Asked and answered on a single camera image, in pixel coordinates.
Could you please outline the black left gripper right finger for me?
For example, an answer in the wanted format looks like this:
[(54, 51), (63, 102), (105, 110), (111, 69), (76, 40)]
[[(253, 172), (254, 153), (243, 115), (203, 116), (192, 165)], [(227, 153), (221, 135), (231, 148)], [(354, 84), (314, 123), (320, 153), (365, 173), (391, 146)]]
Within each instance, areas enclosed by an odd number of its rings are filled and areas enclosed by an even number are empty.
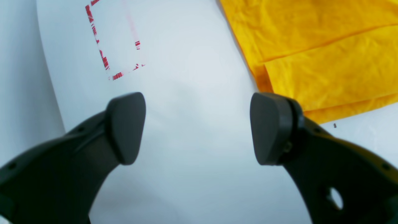
[(313, 224), (396, 224), (397, 169), (306, 118), (297, 101), (254, 93), (253, 148), (262, 166), (283, 166)]

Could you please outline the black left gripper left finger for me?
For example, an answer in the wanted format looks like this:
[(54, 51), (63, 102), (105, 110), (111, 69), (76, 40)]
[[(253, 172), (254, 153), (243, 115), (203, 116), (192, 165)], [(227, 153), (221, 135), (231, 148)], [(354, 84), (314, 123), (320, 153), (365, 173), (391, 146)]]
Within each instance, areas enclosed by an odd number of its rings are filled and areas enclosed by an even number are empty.
[(64, 136), (9, 161), (1, 168), (1, 217), (12, 224), (89, 224), (108, 174), (135, 162), (145, 117), (142, 93), (118, 96)]

